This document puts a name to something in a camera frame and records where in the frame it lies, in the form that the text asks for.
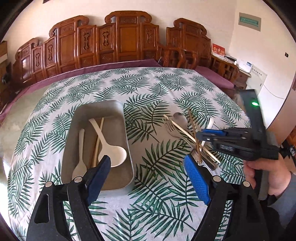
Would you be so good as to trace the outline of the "right hand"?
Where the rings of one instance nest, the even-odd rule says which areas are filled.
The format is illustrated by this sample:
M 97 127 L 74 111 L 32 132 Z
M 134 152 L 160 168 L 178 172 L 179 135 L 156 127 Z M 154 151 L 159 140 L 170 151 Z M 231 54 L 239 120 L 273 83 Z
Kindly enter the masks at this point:
M 243 161 L 243 171 L 246 180 L 251 184 L 252 188 L 256 187 L 255 171 L 262 170 L 268 173 L 268 194 L 280 197 L 283 192 L 287 189 L 292 174 L 288 170 L 283 157 L 278 154 L 277 160 L 270 159 L 258 159 L 256 161 Z

